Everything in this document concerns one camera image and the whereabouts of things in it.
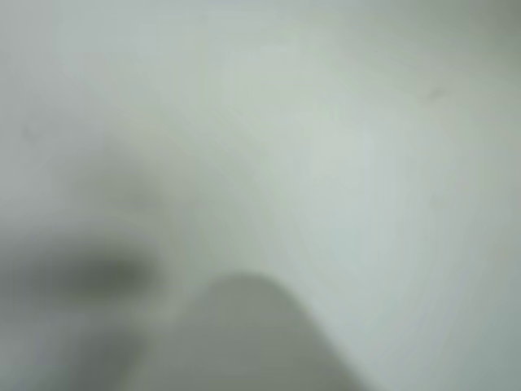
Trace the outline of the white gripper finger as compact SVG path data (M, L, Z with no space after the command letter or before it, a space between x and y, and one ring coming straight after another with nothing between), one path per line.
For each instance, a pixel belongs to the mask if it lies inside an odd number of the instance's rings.
M234 275L181 312L166 350L163 390L369 390L311 316L278 283Z

